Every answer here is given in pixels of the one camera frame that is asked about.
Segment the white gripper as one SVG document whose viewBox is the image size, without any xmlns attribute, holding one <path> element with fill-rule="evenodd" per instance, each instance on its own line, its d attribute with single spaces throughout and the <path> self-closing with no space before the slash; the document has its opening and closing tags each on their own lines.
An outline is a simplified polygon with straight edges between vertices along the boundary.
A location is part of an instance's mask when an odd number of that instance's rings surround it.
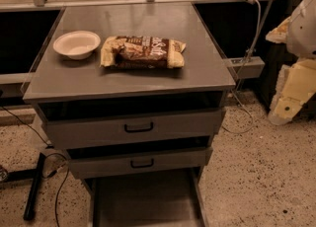
<svg viewBox="0 0 316 227">
<path fill-rule="evenodd" d="M 316 0 L 302 0 L 290 18 L 266 34 L 266 40 L 286 43 L 290 53 L 306 57 L 291 66 L 283 65 L 278 73 L 268 119 L 274 125 L 284 125 L 316 93 Z"/>
</svg>

